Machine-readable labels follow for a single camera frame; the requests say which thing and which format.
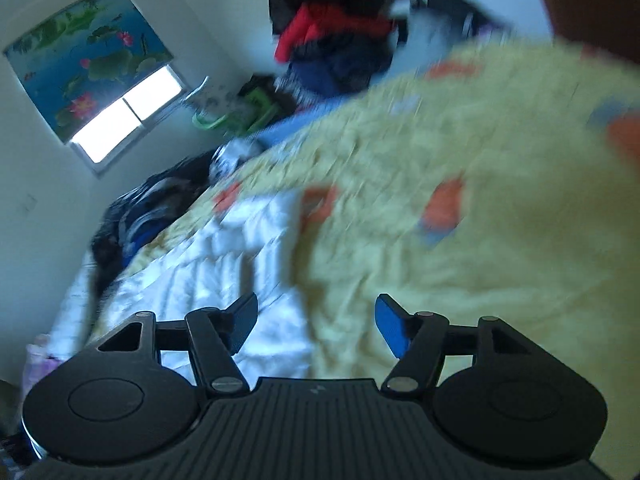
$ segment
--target green object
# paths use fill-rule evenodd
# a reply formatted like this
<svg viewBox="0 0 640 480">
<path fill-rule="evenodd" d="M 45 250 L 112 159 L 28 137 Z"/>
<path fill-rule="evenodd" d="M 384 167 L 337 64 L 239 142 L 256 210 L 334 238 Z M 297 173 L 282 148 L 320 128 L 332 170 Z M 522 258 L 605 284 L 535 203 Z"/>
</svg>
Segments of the green object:
<svg viewBox="0 0 640 480">
<path fill-rule="evenodd" d="M 244 99 L 258 108 L 258 118 L 250 126 L 243 124 L 233 113 L 225 114 L 215 121 L 207 121 L 206 114 L 196 113 L 191 122 L 200 130 L 224 128 L 236 136 L 243 137 L 263 129 L 274 117 L 282 113 L 280 106 L 272 103 L 269 96 L 260 88 L 251 90 Z"/>
</svg>

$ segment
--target orange patch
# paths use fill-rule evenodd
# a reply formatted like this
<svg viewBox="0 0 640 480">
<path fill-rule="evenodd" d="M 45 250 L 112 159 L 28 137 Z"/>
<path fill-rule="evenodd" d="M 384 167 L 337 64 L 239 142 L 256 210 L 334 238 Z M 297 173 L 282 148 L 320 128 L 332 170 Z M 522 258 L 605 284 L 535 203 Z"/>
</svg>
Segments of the orange patch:
<svg viewBox="0 0 640 480">
<path fill-rule="evenodd" d="M 302 230 L 311 223 L 322 223 L 329 218 L 337 196 L 335 186 L 306 188 L 302 197 Z"/>
<path fill-rule="evenodd" d="M 599 54 L 600 54 L 600 50 L 597 47 L 586 44 L 582 47 L 582 51 L 580 53 L 580 59 L 581 60 L 594 59 L 595 57 L 598 57 Z"/>
<path fill-rule="evenodd" d="M 239 192 L 239 182 L 234 182 L 226 189 L 220 191 L 215 197 L 213 197 L 213 211 L 215 213 L 223 213 L 228 210 L 236 202 Z"/>
<path fill-rule="evenodd" d="M 607 127 L 609 140 L 640 165 L 640 114 L 624 115 Z"/>
<path fill-rule="evenodd" d="M 445 180 L 440 184 L 424 208 L 424 227 L 435 230 L 449 230 L 460 223 L 460 204 L 465 187 L 461 178 Z"/>
<path fill-rule="evenodd" d="M 447 76 L 471 77 L 478 75 L 480 67 L 473 63 L 458 63 L 457 61 L 443 61 L 431 67 L 426 73 L 427 79 L 440 79 Z"/>
</svg>

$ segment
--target red jacket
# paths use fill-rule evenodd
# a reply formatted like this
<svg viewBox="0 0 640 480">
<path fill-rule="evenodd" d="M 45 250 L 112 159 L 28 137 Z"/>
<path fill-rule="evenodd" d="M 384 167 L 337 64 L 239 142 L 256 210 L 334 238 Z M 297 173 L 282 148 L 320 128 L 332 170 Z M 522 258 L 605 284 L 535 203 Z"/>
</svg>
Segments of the red jacket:
<svg viewBox="0 0 640 480">
<path fill-rule="evenodd" d="M 276 61 L 286 63 L 295 46 L 336 32 L 359 32 L 372 38 L 383 38 L 391 32 L 393 25 L 386 18 L 348 16 L 340 7 L 332 5 L 302 4 L 282 33 L 274 57 Z"/>
</svg>

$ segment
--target bright window pane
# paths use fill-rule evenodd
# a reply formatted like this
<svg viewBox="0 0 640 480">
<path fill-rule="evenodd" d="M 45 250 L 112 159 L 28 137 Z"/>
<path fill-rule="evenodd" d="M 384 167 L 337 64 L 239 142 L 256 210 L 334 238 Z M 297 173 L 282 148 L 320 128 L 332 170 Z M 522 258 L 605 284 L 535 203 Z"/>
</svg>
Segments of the bright window pane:
<svg viewBox="0 0 640 480">
<path fill-rule="evenodd" d="M 138 83 L 124 95 L 127 103 L 143 121 L 182 91 L 167 67 Z"/>
<path fill-rule="evenodd" d="M 138 126 L 138 118 L 118 99 L 76 133 L 71 142 L 80 144 L 92 161 L 100 162 Z"/>
</svg>

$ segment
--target screw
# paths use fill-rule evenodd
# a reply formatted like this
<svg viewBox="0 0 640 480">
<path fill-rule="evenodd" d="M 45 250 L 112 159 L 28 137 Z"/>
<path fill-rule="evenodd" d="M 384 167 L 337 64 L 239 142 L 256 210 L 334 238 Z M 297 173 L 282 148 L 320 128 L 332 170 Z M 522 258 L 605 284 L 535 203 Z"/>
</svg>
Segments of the screw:
<svg viewBox="0 0 640 480">
<path fill-rule="evenodd" d="M 211 387 L 220 394 L 233 394 L 242 386 L 242 381 L 235 377 L 219 377 L 215 381 L 211 381 Z"/>
<path fill-rule="evenodd" d="M 399 394 L 407 394 L 418 389 L 418 381 L 411 377 L 394 377 L 386 382 L 386 387 Z"/>
</svg>

